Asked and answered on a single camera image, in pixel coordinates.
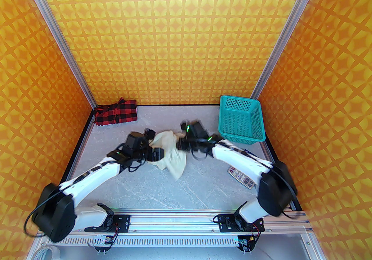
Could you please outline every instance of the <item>aluminum frame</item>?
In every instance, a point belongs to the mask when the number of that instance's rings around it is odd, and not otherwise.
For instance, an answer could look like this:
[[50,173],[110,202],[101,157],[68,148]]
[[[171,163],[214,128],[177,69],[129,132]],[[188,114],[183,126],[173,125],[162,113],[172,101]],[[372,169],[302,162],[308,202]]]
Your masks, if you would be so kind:
[[[116,209],[115,214],[131,215],[128,233],[121,233],[115,247],[234,247],[238,235],[251,232],[221,233],[213,217],[218,214],[232,214],[234,210],[148,210]],[[310,222],[304,212],[287,212],[295,219],[286,216],[266,216],[263,218],[265,234],[300,234],[303,246],[311,260],[323,260],[324,255]],[[100,245],[102,233],[72,232],[59,243],[48,238],[34,241],[27,259],[44,245],[86,247],[87,244]]]
[[89,126],[88,126],[88,129],[87,131],[85,132],[85,135],[84,135],[84,138],[83,138],[83,141],[81,142],[81,145],[79,147],[79,150],[75,156],[75,159],[72,163],[72,166],[71,166],[71,169],[69,171],[69,174],[67,175],[67,178],[66,180],[70,180],[73,176],[73,174],[75,173],[75,170],[76,170],[76,167],[77,167],[77,164],[79,163],[80,161],[80,157],[81,157],[81,154],[83,153],[84,151],[84,148],[85,148],[85,145],[87,144],[88,142],[88,139],[89,139],[89,136],[90,136],[90,133],[92,132],[93,130],[93,127],[94,127],[94,116],[92,116],[92,118],[90,119],[90,122],[89,122]]
[[92,109],[94,109],[95,107],[97,107],[97,102],[94,99],[94,96],[87,82],[85,81],[85,78],[83,77],[83,74],[81,73],[79,66],[76,63],[76,60],[69,48],[69,45],[64,35],[61,32],[61,29],[56,21],[56,18],[54,17],[52,10],[50,9],[50,6],[47,0],[34,0],[34,1],[38,9],[40,10],[41,15],[43,16],[64,58],[66,59],[66,62],[68,63],[73,75],[75,76],[77,82],[79,83],[85,97],[87,98]]
[[303,14],[303,11],[305,10],[305,7],[308,1],[309,0],[296,0],[295,1],[295,4],[293,5],[293,8],[287,18],[287,21],[284,24],[283,30],[282,32],[280,32],[279,38],[276,41],[276,44],[274,45],[273,51],[271,52],[267,60],[267,63],[256,83],[255,88],[253,89],[253,92],[250,98],[257,100],[258,97],[260,96],[272,71],[274,70],[276,63],[278,62],[280,58],[280,55],[282,54],[301,15]]

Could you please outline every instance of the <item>teal plastic basket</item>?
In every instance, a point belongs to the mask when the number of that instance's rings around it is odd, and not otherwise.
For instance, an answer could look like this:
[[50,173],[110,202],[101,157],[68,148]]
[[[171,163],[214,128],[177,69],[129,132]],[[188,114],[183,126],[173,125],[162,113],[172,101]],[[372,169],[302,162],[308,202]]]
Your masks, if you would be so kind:
[[248,98],[221,96],[218,131],[223,138],[231,142],[250,145],[265,141],[260,102]]

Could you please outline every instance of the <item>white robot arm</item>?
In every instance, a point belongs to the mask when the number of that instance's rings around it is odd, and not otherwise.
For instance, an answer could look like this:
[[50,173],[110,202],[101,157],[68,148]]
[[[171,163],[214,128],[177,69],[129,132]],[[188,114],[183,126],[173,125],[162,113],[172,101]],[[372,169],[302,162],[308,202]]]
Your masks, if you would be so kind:
[[274,164],[239,149],[218,135],[209,136],[198,121],[184,122],[181,128],[185,137],[178,142],[179,150],[209,154],[243,172],[259,186],[256,199],[241,205],[234,214],[240,230],[244,226],[249,228],[263,216],[279,216],[296,196],[296,187],[283,162]]
[[155,132],[145,134],[132,132],[125,143],[107,154],[97,165],[72,180],[47,185],[36,208],[24,223],[24,232],[28,235],[26,224],[32,221],[53,242],[64,239],[71,231],[88,227],[102,227],[110,232],[113,223],[113,211],[106,205],[98,203],[93,207],[79,207],[79,203],[94,189],[125,169],[134,172],[145,161],[158,161],[164,157],[164,150],[149,146]]

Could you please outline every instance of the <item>beige cloth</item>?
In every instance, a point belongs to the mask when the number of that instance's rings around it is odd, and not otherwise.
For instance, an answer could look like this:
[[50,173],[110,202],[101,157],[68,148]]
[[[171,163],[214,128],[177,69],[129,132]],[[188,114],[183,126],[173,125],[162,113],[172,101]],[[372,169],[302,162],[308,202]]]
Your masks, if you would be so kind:
[[172,131],[165,131],[155,135],[153,141],[150,142],[152,147],[161,147],[164,149],[164,158],[157,162],[149,162],[158,166],[161,170],[168,168],[168,171],[173,177],[178,180],[186,167],[186,152],[179,151],[176,148],[176,143],[182,133],[174,134]]

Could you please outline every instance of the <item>orange patterned wall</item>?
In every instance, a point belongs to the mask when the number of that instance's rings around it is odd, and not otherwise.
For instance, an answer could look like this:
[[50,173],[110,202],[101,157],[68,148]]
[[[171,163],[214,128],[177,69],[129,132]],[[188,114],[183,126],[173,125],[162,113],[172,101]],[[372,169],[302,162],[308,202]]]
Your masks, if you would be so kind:
[[295,0],[48,0],[99,104],[250,96]]
[[24,219],[59,183],[91,108],[34,1],[0,7],[0,258],[24,259]]
[[310,0],[259,100],[328,258],[372,259],[372,0]]

